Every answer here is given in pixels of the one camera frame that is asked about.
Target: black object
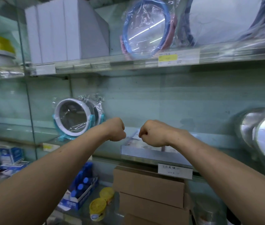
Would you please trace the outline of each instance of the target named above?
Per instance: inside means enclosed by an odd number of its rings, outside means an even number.
[[[229,208],[227,208],[226,218],[227,221],[233,225],[241,225],[240,220],[232,213],[232,211]]]

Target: hand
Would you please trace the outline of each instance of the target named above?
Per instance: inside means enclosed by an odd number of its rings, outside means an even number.
[[[172,138],[176,133],[190,135],[187,130],[174,128],[158,120],[148,120],[141,127],[139,137],[153,147],[163,147],[172,143]]]
[[[126,137],[126,133],[124,132],[125,127],[120,118],[108,119],[101,125],[105,128],[108,140],[110,141],[120,141]]]

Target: white box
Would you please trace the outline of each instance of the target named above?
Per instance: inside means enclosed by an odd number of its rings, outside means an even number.
[[[25,17],[27,24],[27,33],[29,37],[31,61],[33,64],[40,64],[42,63],[42,56],[38,33],[37,7],[31,6],[25,9]]]
[[[46,2],[37,6],[39,38],[42,63],[53,62],[52,23],[50,17],[50,3]]]
[[[108,23],[86,0],[64,0],[67,59],[109,55]]]
[[[50,1],[50,17],[52,21],[53,61],[66,61],[67,47],[63,0]]]

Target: yellow highlighted label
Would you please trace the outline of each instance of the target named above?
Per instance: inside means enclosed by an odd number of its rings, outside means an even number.
[[[159,61],[176,61],[178,55],[161,55],[159,56]]]

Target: open box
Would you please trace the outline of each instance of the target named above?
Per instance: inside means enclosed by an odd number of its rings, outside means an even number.
[[[140,130],[136,131],[134,135],[121,146],[121,155],[156,160],[158,162],[176,163],[182,167],[193,168],[190,162],[174,148],[170,146],[155,148],[143,142],[138,136],[139,131]]]
[[[70,209],[79,210],[91,195],[91,193],[94,191],[94,189],[98,186],[98,182],[98,177],[95,177],[89,188],[86,189],[86,191],[79,198],[71,197],[71,192],[67,190],[62,200],[58,204],[58,207],[63,209],[64,211],[68,211]]]

